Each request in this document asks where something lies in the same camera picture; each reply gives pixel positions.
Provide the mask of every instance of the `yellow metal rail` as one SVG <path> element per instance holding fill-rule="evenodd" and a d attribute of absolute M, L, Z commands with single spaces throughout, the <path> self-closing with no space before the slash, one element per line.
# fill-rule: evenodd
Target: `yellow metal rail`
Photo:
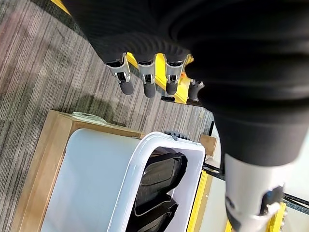
<path fill-rule="evenodd" d="M 195 229 L 199 208 L 200 208 L 200 205 L 201 205 L 201 202 L 202 202 L 202 198 L 204 196 L 204 191 L 206 189 L 205 186 L 206 186 L 206 182 L 207 182 L 208 177 L 209 177 L 209 175 L 205 171 L 201 172 L 201 177 L 199 179 L 199 183 L 198 183 L 198 187 L 197 187 L 197 193 L 196 193 L 196 196 L 195 196 L 195 199 L 194 199 L 193 208 L 192 208 L 192 211 L 191 211 L 191 216 L 190 216 L 187 232 L 193 232 L 194 229 Z"/>
<path fill-rule="evenodd" d="M 280 209 L 275 214 L 275 216 L 273 216 L 272 219 L 268 222 L 266 232 L 279 232 L 280 231 L 285 207 L 286 207 L 285 203 L 281 202 Z"/>
<path fill-rule="evenodd" d="M 232 225 L 228 220 L 226 224 L 225 232 L 231 232 L 231 231 L 232 231 Z"/>
<path fill-rule="evenodd" d="M 69 11 L 66 9 L 66 7 L 62 4 L 61 0 L 51 0 L 51 1 L 58 7 L 60 7 L 63 11 L 70 14 Z M 134 65 L 136 68 L 138 67 L 137 62 L 131 53 L 127 53 L 126 58 L 132 65 Z M 189 56 L 187 63 L 191 62 L 192 60 L 193 58 Z M 155 59 L 155 82 L 161 88 L 166 90 L 166 80 L 167 79 L 165 74 L 165 58 L 163 54 L 158 54 Z M 173 96 L 175 98 L 175 102 L 186 104 L 188 98 L 189 85 L 190 85 L 190 79 L 183 72 L 180 77 L 180 80 L 178 81 L 177 92 Z"/>

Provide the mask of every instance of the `robotic hand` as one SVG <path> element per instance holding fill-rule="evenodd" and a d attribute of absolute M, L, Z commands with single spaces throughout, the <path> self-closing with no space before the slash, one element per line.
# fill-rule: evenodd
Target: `robotic hand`
<path fill-rule="evenodd" d="M 225 161 L 226 211 L 236 231 L 260 229 L 279 209 L 283 185 L 309 124 L 309 3 L 303 0 L 63 0 L 125 94 L 125 52 L 154 95 L 164 53 L 167 92 L 183 61 L 204 83 Z"/>

